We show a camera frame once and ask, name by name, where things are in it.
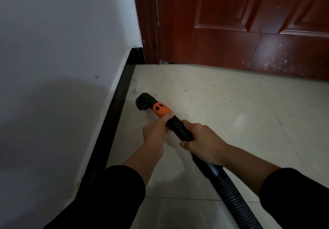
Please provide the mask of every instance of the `wall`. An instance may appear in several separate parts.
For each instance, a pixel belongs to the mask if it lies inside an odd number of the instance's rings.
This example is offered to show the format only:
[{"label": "wall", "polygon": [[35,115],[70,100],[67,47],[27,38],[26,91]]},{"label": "wall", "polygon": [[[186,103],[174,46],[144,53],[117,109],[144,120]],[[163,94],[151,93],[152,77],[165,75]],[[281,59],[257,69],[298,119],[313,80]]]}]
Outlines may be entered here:
[{"label": "wall", "polygon": [[1,228],[61,211],[141,44],[134,0],[0,0]]}]

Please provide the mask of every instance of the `person's left hand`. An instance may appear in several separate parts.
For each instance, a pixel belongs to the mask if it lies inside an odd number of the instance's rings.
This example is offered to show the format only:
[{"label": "person's left hand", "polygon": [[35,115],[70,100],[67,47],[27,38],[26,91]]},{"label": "person's left hand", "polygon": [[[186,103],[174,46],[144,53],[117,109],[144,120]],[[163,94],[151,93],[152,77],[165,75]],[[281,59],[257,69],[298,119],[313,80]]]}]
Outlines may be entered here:
[{"label": "person's left hand", "polygon": [[160,119],[146,124],[143,127],[143,145],[150,149],[155,149],[159,153],[160,158],[163,155],[163,144],[165,139],[171,133],[171,129],[166,126],[166,123],[173,117],[173,113],[167,113]]}]

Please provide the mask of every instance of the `baseboard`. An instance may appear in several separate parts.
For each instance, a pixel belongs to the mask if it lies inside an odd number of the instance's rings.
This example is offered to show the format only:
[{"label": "baseboard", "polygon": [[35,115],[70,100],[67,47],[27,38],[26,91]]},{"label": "baseboard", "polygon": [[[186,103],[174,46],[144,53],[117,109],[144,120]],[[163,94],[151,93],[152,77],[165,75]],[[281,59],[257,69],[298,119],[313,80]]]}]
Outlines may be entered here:
[{"label": "baseboard", "polygon": [[143,48],[129,48],[121,61],[94,135],[82,161],[72,194],[66,203],[83,193],[104,172],[135,65],[145,64]]}]

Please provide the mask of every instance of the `door hinge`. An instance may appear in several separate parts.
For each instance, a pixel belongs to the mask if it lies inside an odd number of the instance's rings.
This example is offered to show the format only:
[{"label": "door hinge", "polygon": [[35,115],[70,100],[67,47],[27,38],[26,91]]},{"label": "door hinge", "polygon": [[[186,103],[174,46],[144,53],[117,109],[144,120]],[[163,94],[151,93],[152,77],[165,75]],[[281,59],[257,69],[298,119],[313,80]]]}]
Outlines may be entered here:
[{"label": "door hinge", "polygon": [[155,9],[156,9],[156,12],[157,12],[157,23],[158,23],[158,26],[160,25],[160,21],[159,21],[159,5],[158,5],[158,0],[155,0]]}]

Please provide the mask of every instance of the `person's right hand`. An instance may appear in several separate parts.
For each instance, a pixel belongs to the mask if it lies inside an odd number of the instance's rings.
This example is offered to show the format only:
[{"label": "person's right hand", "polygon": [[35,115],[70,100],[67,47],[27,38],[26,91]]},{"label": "person's right hand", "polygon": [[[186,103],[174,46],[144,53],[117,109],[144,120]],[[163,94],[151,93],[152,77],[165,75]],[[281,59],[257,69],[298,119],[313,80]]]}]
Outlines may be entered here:
[{"label": "person's right hand", "polygon": [[223,153],[228,144],[206,125],[187,120],[182,122],[192,132],[194,140],[182,141],[179,145],[206,162],[222,165]]}]

